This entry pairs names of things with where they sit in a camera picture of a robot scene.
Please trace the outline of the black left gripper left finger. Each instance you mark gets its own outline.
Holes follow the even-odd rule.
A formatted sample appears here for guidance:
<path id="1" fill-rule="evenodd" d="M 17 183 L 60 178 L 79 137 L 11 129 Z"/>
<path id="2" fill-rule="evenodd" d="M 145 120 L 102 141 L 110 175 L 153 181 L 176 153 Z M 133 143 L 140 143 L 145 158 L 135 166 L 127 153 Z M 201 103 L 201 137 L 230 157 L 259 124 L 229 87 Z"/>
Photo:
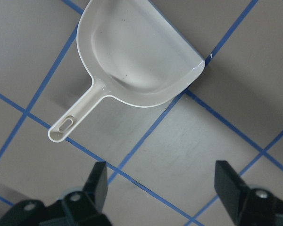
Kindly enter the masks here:
<path id="1" fill-rule="evenodd" d="M 82 189 L 62 199 L 62 209 L 71 226 L 107 226 L 102 213 L 108 192 L 107 164 L 96 162 Z"/>

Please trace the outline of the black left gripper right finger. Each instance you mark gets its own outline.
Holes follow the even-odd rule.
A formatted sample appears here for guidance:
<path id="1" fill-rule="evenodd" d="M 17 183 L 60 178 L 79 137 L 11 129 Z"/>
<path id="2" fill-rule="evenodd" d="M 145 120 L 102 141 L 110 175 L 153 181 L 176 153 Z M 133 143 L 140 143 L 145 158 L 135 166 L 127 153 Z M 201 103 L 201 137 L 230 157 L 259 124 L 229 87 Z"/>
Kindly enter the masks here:
<path id="1" fill-rule="evenodd" d="M 283 200 L 251 187 L 224 160 L 215 163 L 214 188 L 236 226 L 283 226 Z"/>

